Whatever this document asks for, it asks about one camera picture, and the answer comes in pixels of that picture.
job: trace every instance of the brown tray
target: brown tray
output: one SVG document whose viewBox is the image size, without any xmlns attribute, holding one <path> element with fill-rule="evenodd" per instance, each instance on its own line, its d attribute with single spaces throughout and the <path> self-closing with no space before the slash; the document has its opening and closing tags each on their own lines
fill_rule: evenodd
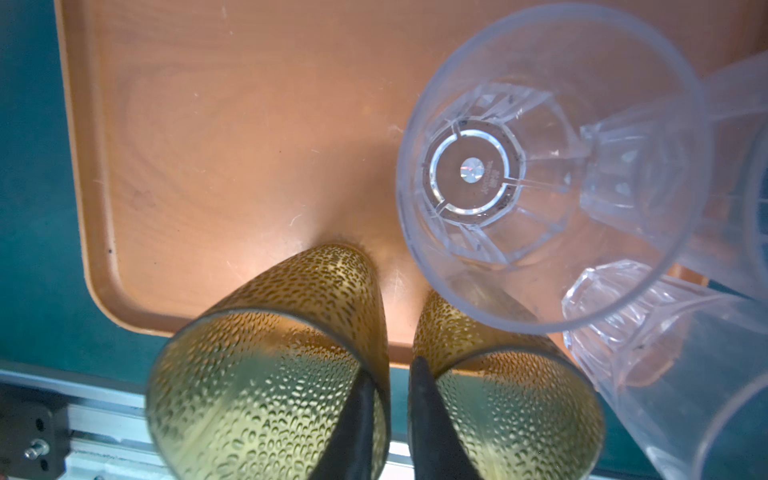
<svg viewBox="0 0 768 480">
<path fill-rule="evenodd" d="M 396 213 L 402 130 L 452 51 L 534 3 L 58 0 L 96 304 L 169 336 L 275 263 L 351 240 L 379 268 L 392 360 L 407 362 L 428 286 Z M 607 5 L 704 73 L 750 50 L 764 2 Z"/>
</svg>

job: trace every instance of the dimple texture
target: dimple texture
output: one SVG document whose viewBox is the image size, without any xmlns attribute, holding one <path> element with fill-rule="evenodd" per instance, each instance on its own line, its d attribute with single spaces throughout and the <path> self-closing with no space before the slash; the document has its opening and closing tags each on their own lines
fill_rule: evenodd
<svg viewBox="0 0 768 480">
<path fill-rule="evenodd" d="M 150 429 L 184 480 L 303 480 L 325 451 L 361 357 L 376 366 L 375 478 L 389 442 L 388 368 L 377 375 L 389 363 L 386 331 L 372 267 L 345 246 L 286 260 L 177 334 L 153 368 Z"/>
<path fill-rule="evenodd" d="M 438 389 L 484 480 L 589 474 L 605 436 L 602 408 L 549 339 L 475 323 L 436 293 L 416 338 L 415 355 L 427 358 L 433 372 L 443 371 Z"/>
</svg>

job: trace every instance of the transparent plastic cup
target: transparent plastic cup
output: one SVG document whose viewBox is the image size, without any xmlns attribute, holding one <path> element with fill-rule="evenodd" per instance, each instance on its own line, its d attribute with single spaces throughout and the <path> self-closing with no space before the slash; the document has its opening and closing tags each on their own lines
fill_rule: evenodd
<svg viewBox="0 0 768 480">
<path fill-rule="evenodd" d="M 586 128 L 665 98 L 676 104 L 646 119 L 632 156 Z M 563 4 L 502 19 L 444 63 L 411 116 L 397 172 L 406 243 L 432 287 L 480 322 L 522 333 L 591 323 L 650 286 L 689 237 L 710 175 L 703 113 L 689 64 L 629 15 Z M 669 241 L 587 215 L 588 180 L 595 204 L 624 195 L 627 224 Z M 621 259 L 651 270 L 565 319 L 560 300 L 581 272 Z"/>
<path fill-rule="evenodd" d="M 585 271 L 566 317 L 650 267 Z M 666 480 L 768 478 L 768 306 L 663 276 L 565 345 Z"/>
<path fill-rule="evenodd" d="M 768 300 L 768 51 L 704 81 L 714 135 L 712 185 L 678 262 Z"/>
</svg>

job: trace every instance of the teal table surface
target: teal table surface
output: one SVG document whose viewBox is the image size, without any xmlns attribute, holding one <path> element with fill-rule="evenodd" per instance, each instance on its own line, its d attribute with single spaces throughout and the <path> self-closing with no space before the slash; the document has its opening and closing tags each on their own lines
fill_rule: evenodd
<svg viewBox="0 0 768 480">
<path fill-rule="evenodd" d="M 0 359 L 137 385 L 166 339 L 128 332 L 85 286 L 52 2 L 0 0 Z M 392 369 L 406 433 L 408 372 Z M 658 475 L 607 406 L 598 469 Z"/>
</svg>

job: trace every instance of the screw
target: screw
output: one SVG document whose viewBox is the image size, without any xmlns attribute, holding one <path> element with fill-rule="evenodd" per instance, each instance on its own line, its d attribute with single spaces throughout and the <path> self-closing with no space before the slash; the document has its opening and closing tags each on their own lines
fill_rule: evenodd
<svg viewBox="0 0 768 480">
<path fill-rule="evenodd" d="M 51 451 L 50 445 L 43 439 L 34 439 L 30 445 L 28 449 L 24 450 L 24 458 L 27 460 L 36 460 Z"/>
</svg>

